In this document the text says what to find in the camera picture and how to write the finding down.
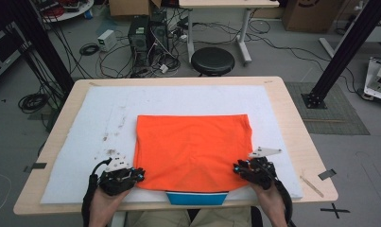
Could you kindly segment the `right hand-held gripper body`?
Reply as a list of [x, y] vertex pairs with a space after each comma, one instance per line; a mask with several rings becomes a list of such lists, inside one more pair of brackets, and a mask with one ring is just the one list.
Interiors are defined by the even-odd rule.
[[277, 174], [273, 162], [268, 160], [268, 156], [279, 154], [279, 148], [261, 148], [249, 154], [246, 161], [246, 172], [242, 174], [245, 180], [260, 185], [264, 190], [271, 187], [271, 183], [277, 180]]

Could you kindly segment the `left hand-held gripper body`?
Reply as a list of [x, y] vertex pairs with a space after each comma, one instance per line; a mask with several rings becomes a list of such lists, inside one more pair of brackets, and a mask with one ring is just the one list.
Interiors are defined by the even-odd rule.
[[98, 186], [109, 196], [132, 189], [136, 182], [130, 175], [130, 164], [124, 156], [111, 157], [98, 181]]

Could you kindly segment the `orange polo shirt blue collar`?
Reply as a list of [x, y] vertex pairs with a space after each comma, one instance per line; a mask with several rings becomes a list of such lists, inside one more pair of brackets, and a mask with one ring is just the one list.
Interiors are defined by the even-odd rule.
[[245, 114], [140, 115], [133, 165], [145, 171], [137, 186], [179, 193], [227, 193], [247, 185], [234, 163], [252, 151]]

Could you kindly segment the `person's right hand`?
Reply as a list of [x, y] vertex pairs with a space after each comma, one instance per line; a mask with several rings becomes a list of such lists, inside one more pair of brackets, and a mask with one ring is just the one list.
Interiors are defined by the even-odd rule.
[[269, 189], [252, 183], [251, 188], [255, 192], [260, 206], [270, 222], [285, 222], [285, 205], [283, 199], [274, 184]]

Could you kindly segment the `person's left hand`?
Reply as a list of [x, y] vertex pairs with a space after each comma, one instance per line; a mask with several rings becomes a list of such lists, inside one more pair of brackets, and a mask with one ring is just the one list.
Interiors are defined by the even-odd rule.
[[127, 197], [129, 190], [116, 196], [109, 196], [102, 189], [95, 191], [90, 205], [90, 222], [109, 223], [122, 200]]

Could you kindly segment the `thin wooden stick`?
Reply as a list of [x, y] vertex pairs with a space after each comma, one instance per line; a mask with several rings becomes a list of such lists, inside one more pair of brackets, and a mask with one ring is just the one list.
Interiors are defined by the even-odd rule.
[[309, 182], [304, 176], [300, 176], [300, 179], [304, 181], [313, 191], [315, 191], [321, 198], [324, 198], [324, 195], [319, 189], [313, 185], [311, 182]]

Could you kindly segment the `black tape piece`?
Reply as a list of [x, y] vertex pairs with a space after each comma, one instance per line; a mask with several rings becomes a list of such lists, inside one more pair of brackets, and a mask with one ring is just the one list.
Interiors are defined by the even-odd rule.
[[319, 178], [324, 181], [328, 178], [331, 178], [333, 176], [335, 176], [337, 173], [335, 172], [334, 169], [329, 169], [329, 170], [326, 170], [324, 172], [322, 172], [321, 174], [319, 174]]
[[31, 173], [33, 169], [45, 169], [47, 163], [33, 163], [31, 166], [26, 166], [24, 169], [25, 173]]

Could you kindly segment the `black tape cross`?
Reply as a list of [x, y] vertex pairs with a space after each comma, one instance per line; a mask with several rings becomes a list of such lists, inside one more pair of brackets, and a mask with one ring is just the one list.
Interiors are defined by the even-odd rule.
[[350, 214], [351, 213], [350, 210], [337, 208], [333, 202], [331, 203], [330, 207], [321, 208], [320, 210], [322, 212], [333, 213], [336, 218], [340, 218], [341, 214]]

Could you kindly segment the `white foam mat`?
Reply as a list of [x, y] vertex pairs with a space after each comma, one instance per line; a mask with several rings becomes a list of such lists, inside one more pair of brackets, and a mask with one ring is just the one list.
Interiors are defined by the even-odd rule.
[[111, 155], [123, 155], [131, 164], [140, 114], [246, 114], [252, 129], [251, 144], [255, 148], [278, 148], [281, 152], [268, 159], [275, 164], [290, 196], [303, 196], [265, 86], [95, 86], [78, 105], [41, 203], [79, 203], [90, 171]]

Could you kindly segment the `grey floor mat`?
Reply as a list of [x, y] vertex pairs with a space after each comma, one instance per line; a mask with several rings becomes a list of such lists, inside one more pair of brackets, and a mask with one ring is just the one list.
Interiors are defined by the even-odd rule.
[[324, 100], [323, 109], [308, 109], [302, 94], [308, 94], [314, 82], [287, 82], [286, 88], [309, 133], [338, 135], [369, 135], [354, 107], [335, 84]]

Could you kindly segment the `black round stool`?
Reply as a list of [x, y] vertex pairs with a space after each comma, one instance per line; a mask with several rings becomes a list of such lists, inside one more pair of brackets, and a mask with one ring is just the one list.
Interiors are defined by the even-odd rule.
[[200, 76], [221, 77], [234, 69], [234, 56], [218, 47], [203, 47], [191, 57], [193, 68]]

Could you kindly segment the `white electronics box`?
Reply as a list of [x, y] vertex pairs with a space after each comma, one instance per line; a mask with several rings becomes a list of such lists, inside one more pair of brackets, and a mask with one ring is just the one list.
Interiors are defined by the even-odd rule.
[[97, 38], [97, 40], [100, 50], [103, 52], [110, 51], [117, 44], [116, 36], [114, 34], [114, 31], [111, 29], [108, 29], [104, 33], [102, 33]]

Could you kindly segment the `black computer tower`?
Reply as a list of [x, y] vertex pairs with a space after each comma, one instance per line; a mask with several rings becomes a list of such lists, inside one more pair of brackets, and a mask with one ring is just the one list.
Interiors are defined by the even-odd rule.
[[156, 61], [158, 57], [169, 51], [169, 40], [167, 38], [166, 24], [153, 24], [150, 28], [154, 39], [153, 59]]
[[134, 58], [134, 65], [138, 67], [149, 66], [148, 51], [150, 41], [148, 23], [148, 15], [139, 15], [135, 16], [130, 24], [128, 33], [130, 49]]

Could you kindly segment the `white machine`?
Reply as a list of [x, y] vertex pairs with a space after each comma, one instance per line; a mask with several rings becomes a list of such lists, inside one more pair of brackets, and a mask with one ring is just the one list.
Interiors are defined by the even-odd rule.
[[367, 96], [381, 99], [381, 58], [369, 59], [363, 92]]

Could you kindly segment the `grey metal rack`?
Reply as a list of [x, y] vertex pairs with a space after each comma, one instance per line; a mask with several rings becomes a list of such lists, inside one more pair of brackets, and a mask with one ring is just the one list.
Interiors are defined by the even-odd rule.
[[30, 41], [15, 22], [0, 28], [0, 76], [21, 56], [25, 47], [30, 47]]

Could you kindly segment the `round white table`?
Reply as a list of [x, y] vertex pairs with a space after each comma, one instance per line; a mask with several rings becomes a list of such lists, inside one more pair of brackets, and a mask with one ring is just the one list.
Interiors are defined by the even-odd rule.
[[47, 23], [84, 15], [94, 5], [94, 0], [32, 0], [32, 2]]

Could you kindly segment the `open cardboard box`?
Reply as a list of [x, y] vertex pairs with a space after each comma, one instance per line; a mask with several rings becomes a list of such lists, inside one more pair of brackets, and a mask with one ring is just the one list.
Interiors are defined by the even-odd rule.
[[109, 0], [111, 16], [149, 15], [162, 0]]

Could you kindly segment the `white desk with metal legs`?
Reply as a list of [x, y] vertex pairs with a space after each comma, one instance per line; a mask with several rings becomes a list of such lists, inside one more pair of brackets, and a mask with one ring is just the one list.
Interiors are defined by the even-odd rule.
[[187, 52], [188, 61], [191, 61], [195, 53], [193, 39], [193, 9], [243, 9], [243, 22], [240, 34], [235, 37], [236, 43], [240, 49], [244, 63], [251, 63], [251, 55], [245, 44], [245, 37], [249, 27], [249, 19], [252, 9], [276, 8], [279, 6], [278, 0], [178, 0], [179, 6], [187, 9], [188, 16], [188, 34], [187, 34]]

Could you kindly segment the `large closed cardboard box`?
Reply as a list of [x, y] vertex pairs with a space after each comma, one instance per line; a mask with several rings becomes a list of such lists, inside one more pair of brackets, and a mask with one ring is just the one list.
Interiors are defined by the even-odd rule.
[[288, 0], [282, 22], [285, 30], [326, 33], [345, 0]]

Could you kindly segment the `black metal frame post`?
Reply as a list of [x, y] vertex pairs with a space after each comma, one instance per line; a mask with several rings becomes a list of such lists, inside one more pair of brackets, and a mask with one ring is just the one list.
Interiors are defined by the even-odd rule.
[[369, 0], [343, 36], [343, 41], [316, 85], [310, 93], [302, 94], [307, 109], [325, 108], [324, 100], [329, 91], [380, 21], [381, 0]]
[[74, 86], [74, 82], [57, 50], [50, 41], [47, 32], [44, 30], [42, 21], [38, 18], [38, 14], [30, 1], [6, 0], [6, 4], [62, 91], [69, 94]]

